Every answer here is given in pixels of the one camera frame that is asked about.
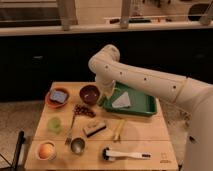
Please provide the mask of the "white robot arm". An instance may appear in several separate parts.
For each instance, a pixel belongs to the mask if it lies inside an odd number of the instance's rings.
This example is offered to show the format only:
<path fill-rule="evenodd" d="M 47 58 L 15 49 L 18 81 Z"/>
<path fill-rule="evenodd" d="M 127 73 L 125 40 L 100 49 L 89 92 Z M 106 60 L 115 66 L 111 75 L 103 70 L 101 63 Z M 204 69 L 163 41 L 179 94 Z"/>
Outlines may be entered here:
<path fill-rule="evenodd" d="M 182 171 L 213 171 L 213 84 L 119 60 L 119 49 L 112 44 L 90 58 L 88 66 L 100 89 L 110 92 L 120 82 L 190 113 Z"/>

